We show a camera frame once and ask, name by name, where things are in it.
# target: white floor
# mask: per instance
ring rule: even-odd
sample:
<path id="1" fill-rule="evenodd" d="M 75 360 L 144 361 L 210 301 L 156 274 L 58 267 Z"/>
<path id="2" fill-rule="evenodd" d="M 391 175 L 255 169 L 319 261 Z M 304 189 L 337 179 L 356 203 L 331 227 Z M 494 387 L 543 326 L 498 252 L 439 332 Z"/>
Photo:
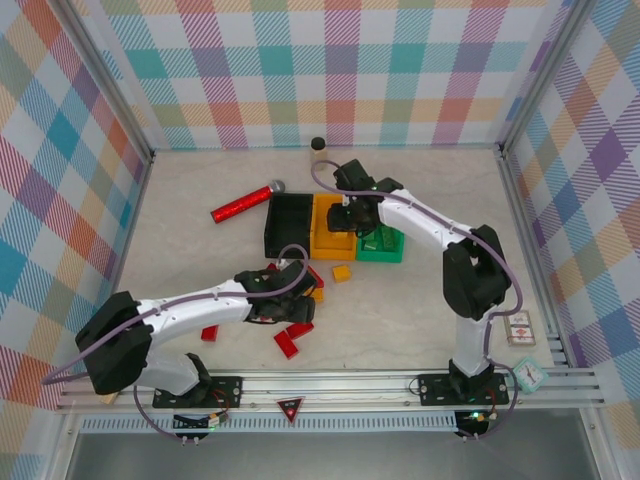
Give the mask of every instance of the white floor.
<path id="1" fill-rule="evenodd" d="M 510 347 L 498 324 L 492 354 L 511 365 L 531 355 L 553 366 L 493 152 L 362 148 L 332 150 L 330 157 L 338 163 L 358 158 L 375 179 L 396 179 L 443 214 L 495 228 L 525 292 L 537 346 Z M 330 183 L 330 171 L 322 178 Z M 289 192 L 320 190 L 306 150 L 159 154 L 120 290 L 136 299 L 179 295 L 264 268 L 267 204 L 219 225 L 209 212 L 271 179 L 282 179 Z M 273 340 L 285 325 L 224 325 L 215 343 L 202 342 L 194 331 L 161 348 L 196 353 L 209 368 L 445 368 L 454 351 L 455 316 L 442 297 L 441 256 L 407 239 L 404 258 L 399 265 L 353 262 L 353 277 L 342 284 L 330 273 L 342 262 L 313 261 L 326 281 L 325 302 L 316 309 L 315 330 L 297 340 L 300 353 L 292 360 Z M 513 301 L 511 289 L 505 305 Z"/>

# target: metal frame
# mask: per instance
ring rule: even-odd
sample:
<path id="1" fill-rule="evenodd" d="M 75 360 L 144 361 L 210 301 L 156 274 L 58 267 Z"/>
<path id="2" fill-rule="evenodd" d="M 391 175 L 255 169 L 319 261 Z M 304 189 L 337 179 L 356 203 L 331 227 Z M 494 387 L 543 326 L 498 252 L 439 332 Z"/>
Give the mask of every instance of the metal frame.
<path id="1" fill-rule="evenodd" d="M 133 218 L 131 219 L 131 226 L 129 227 L 129 233 L 127 234 L 127 238 L 124 241 L 124 247 L 122 249 L 122 255 L 120 255 L 120 262 L 115 266 L 115 275 L 113 278 L 113 287 L 111 293 L 114 293 L 118 289 L 118 285 L 120 284 L 120 278 L 122 277 L 122 272 L 124 270 L 124 262 L 127 258 L 127 254 L 129 253 L 129 247 L 131 246 L 131 241 L 133 240 L 133 232 L 136 229 L 136 225 L 138 223 L 138 218 L 140 217 L 140 211 L 142 210 L 142 202 L 144 201 L 144 196 L 147 193 L 147 187 L 149 186 L 149 180 L 151 179 L 151 171 L 153 170 L 153 165 L 155 164 L 155 153 L 144 167 L 144 173 L 142 174 L 142 182 L 140 184 L 140 193 L 138 194 L 138 202 L 136 203 L 136 207 L 133 210 Z"/>
<path id="2" fill-rule="evenodd" d="M 80 433 L 155 433 L 138 414 L 83 415 Z M 208 428 L 180 429 L 173 415 L 154 414 L 156 425 L 173 433 L 211 433 Z M 455 432 L 454 411 L 365 412 L 349 414 L 302 413 L 289 423 L 282 413 L 231 415 L 215 429 L 219 433 L 370 433 L 370 432 Z"/>
<path id="3" fill-rule="evenodd" d="M 535 235 L 527 220 L 524 201 L 518 191 L 515 174 L 505 159 L 502 150 L 497 145 L 494 148 L 494 155 L 496 157 L 500 179 L 502 180 L 502 186 L 507 196 L 507 203 L 509 204 L 511 216 L 513 217 L 513 223 L 518 233 L 520 248 L 524 255 L 527 271 L 529 272 L 531 284 L 536 294 L 536 301 L 540 308 L 540 313 L 546 322 L 548 332 L 557 333 L 563 346 L 567 346 L 569 345 L 569 336 L 562 324 L 558 321 L 559 313 L 553 300 L 553 290 L 542 268 L 542 260 L 538 249 L 535 247 Z M 564 351 L 568 364 L 576 365 L 576 359 L 571 348 L 565 348 Z"/>
<path id="4" fill-rule="evenodd" d="M 305 397 L 306 413 L 354 413 L 398 411 L 449 411 L 449 406 L 422 407 L 412 394 L 409 383 L 419 374 L 447 373 L 447 370 L 212 370 L 212 375 L 242 376 L 243 394 L 234 415 L 243 413 L 279 412 L 277 400 Z M 597 408 L 604 405 L 593 370 L 588 368 L 554 367 L 547 370 L 549 380 L 535 393 L 522 395 L 516 408 Z M 513 382 L 507 379 L 509 391 Z M 139 388 L 139 398 L 145 409 L 151 409 L 154 390 Z M 477 410 L 477 406 L 455 407 L 455 410 Z M 66 385 L 60 398 L 60 413 L 123 414 L 136 413 L 133 390 L 123 390 L 112 405 L 104 405 L 87 379 Z M 210 410 L 153 409 L 155 413 L 210 413 Z"/>
<path id="5" fill-rule="evenodd" d="M 556 367 L 548 370 L 549 381 L 534 394 L 523 395 L 516 408 L 580 409 L 587 438 L 600 474 L 603 478 L 622 480 L 630 477 L 628 472 L 620 472 L 616 467 L 616 464 L 621 465 L 620 452 L 610 442 L 610 439 L 614 437 L 610 422 L 604 418 L 600 408 L 605 406 L 605 399 L 596 375 L 591 369 L 569 368 L 567 366 L 575 365 L 575 358 L 570 348 L 565 349 L 565 345 L 568 345 L 567 335 L 558 322 L 558 312 L 553 302 L 552 291 L 544 275 L 542 263 L 535 248 L 535 238 L 526 220 L 526 210 L 518 193 L 513 171 L 508 163 L 508 153 L 512 151 L 513 146 L 525 131 L 542 95 L 553 81 L 596 1 L 578 1 L 572 8 L 560 35 L 551 47 L 548 58 L 525 97 L 512 128 L 507 133 L 503 148 L 496 149 L 496 159 L 540 311 L 549 330 L 549 344 L 556 364 Z M 69 0 L 55 0 L 50 3 L 61 23 L 74 38 L 83 60 L 99 88 L 105 92 L 105 96 L 122 122 L 128 136 L 132 139 L 134 146 L 148 163 L 140 198 L 125 245 L 123 255 L 125 258 L 151 173 L 154 152 L 75 8 Z M 117 285 L 121 270 L 122 264 L 118 266 L 114 285 Z M 230 425 L 229 431 L 234 431 L 236 428 L 256 428 L 251 426 L 254 425 L 252 423 L 254 420 L 259 422 L 260 419 L 270 419 L 276 414 L 279 415 L 276 400 L 292 396 L 305 397 L 304 415 L 309 418 L 318 414 L 329 414 L 331 418 L 340 421 L 345 418 L 363 416 L 363 418 L 369 418 L 367 415 L 398 418 L 404 418 L 403 416 L 408 416 L 408 418 L 435 416 L 439 418 L 442 415 L 451 414 L 450 408 L 420 406 L 418 397 L 408 390 L 409 383 L 416 375 L 445 373 L 444 370 L 213 371 L 212 373 L 241 375 L 245 378 L 241 406 L 233 412 L 233 417 L 238 419 L 238 426 Z M 508 379 L 508 385 L 511 391 L 511 379 Z M 140 399 L 143 407 L 149 409 L 149 413 L 153 412 L 154 418 L 165 418 L 165 421 L 173 413 L 209 413 L 197 410 L 176 410 L 175 412 L 173 410 L 151 410 L 152 398 L 153 390 L 141 389 Z M 463 406 L 455 409 L 473 410 L 475 408 Z M 58 449 L 45 468 L 43 478 L 66 477 L 77 436 L 80 432 L 89 431 L 88 425 L 90 423 L 88 420 L 92 418 L 126 420 L 132 415 L 139 418 L 131 389 L 123 391 L 114 405 L 107 406 L 100 402 L 93 392 L 91 383 L 86 379 L 66 385 L 58 413 L 64 415 L 59 417 L 57 432 L 53 431 L 51 435 L 52 438 L 57 438 Z M 124 428 L 123 425 L 128 425 L 128 423 L 116 422 L 114 425 L 114 428 L 118 430 Z M 411 430 L 408 425 L 407 427 L 403 426 L 403 429 Z"/>
<path id="6" fill-rule="evenodd" d="M 536 78 L 525 95 L 511 128 L 505 136 L 503 151 L 507 152 L 507 157 L 508 152 L 513 151 L 514 145 L 527 128 L 531 117 L 533 117 L 542 100 L 542 96 L 556 78 L 556 73 L 562 66 L 562 62 L 567 57 L 573 42 L 578 37 L 582 26 L 597 3 L 598 0 L 576 0 L 573 7 L 571 7 L 571 11 L 567 15 L 558 37 L 549 48 L 549 54 L 540 66 L 540 70 L 538 70 Z"/>
<path id="7" fill-rule="evenodd" d="M 120 92 L 118 84 L 105 64 L 102 54 L 87 32 L 78 12 L 68 0 L 52 0 L 49 5 L 58 17 L 60 24 L 65 28 L 67 35 L 72 39 L 74 46 L 82 57 L 83 63 L 93 76 L 99 90 L 109 102 L 116 117 L 120 120 L 132 145 L 146 163 L 151 163 L 153 148 L 151 148 L 142 132 L 142 128 L 138 124 L 131 107 Z"/>

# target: small box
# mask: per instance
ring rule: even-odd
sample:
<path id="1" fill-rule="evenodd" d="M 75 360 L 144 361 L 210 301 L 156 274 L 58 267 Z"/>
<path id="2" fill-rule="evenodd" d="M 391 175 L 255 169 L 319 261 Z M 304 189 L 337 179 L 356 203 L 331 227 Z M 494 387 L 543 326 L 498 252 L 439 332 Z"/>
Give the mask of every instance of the small box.
<path id="1" fill-rule="evenodd" d="M 336 283 L 346 282 L 351 278 L 351 270 L 346 265 L 333 267 L 333 279 Z"/>
<path id="2" fill-rule="evenodd" d="M 278 258 L 280 251 L 292 243 L 302 246 L 311 257 L 311 215 L 313 195 L 274 193 L 264 227 L 264 255 Z M 301 259 L 298 250 L 289 250 L 283 258 Z"/>
<path id="3" fill-rule="evenodd" d="M 504 325 L 507 329 L 507 341 L 512 346 L 530 347 L 536 344 L 533 334 L 531 318 L 527 310 L 505 317 Z"/>

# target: plaid wall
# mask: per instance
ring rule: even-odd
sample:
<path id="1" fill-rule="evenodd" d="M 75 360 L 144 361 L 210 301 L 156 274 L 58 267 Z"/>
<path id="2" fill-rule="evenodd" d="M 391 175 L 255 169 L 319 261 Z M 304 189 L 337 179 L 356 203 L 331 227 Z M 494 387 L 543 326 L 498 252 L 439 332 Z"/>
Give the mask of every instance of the plaid wall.
<path id="1" fill-rule="evenodd" d="M 492 144 L 561 1 L 74 3 L 152 143 L 190 149 Z"/>
<path id="2" fill-rule="evenodd" d="M 109 295 L 143 163 L 45 0 L 0 0 L 0 479 L 34 478 L 74 334 Z"/>
<path id="3" fill-rule="evenodd" d="M 540 49 L 538 50 L 538 53 L 536 53 L 536 57 L 529 67 L 529 70 L 524 77 L 524 81 L 520 84 L 520 88 L 518 89 L 518 94 L 516 95 L 515 100 L 511 104 L 511 108 L 509 109 L 509 113 L 507 114 L 506 121 L 500 129 L 500 135 L 498 136 L 497 140 L 498 143 L 502 143 L 507 136 L 511 125 L 513 125 L 514 118 L 516 118 L 516 115 L 520 111 L 522 101 L 527 97 L 529 90 L 531 90 L 531 85 L 533 84 L 533 81 L 538 74 L 538 70 L 540 69 L 540 66 L 543 65 L 546 61 L 547 55 L 551 50 L 551 45 L 562 29 L 562 26 L 564 25 L 564 22 L 569 15 L 571 7 L 573 7 L 575 2 L 576 0 L 562 0 L 562 5 L 558 9 L 555 18 L 553 19 L 553 23 L 551 24 L 551 27 L 544 37 L 542 45 L 540 45 Z"/>
<path id="4" fill-rule="evenodd" d="M 640 1 L 600 0 L 515 149 L 561 321 L 640 476 Z"/>

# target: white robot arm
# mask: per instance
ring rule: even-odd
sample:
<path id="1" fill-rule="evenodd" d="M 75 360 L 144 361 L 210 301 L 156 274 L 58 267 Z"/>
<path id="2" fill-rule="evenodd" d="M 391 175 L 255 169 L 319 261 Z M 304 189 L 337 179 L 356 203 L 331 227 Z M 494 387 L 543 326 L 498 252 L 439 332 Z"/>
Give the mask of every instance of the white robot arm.
<path id="1" fill-rule="evenodd" d="M 336 191 L 354 194 L 347 195 L 342 204 L 331 206 L 327 216 L 330 231 L 351 231 L 361 236 L 386 225 L 442 252 L 443 295 L 457 317 L 449 380 L 458 399 L 473 398 L 494 376 L 487 359 L 487 329 L 511 286 L 505 270 L 477 244 L 484 243 L 504 260 L 496 232 L 487 225 L 472 229 L 447 218 L 391 178 L 375 182 L 358 160 L 338 166 L 333 175 Z"/>
<path id="2" fill-rule="evenodd" d="M 94 348 L 127 321 L 143 318 L 85 354 L 94 390 L 105 395 L 135 384 L 192 396 L 191 403 L 197 404 L 207 390 L 202 384 L 208 381 L 200 359 L 193 354 L 169 355 L 157 347 L 189 331 L 223 323 L 311 322 L 315 301 L 305 292 L 317 280 L 303 268 L 295 261 L 279 271 L 245 271 L 218 286 L 171 298 L 134 301 L 129 292 L 112 295 L 76 336 L 80 351 Z M 284 288 L 298 277 L 293 288 Z"/>

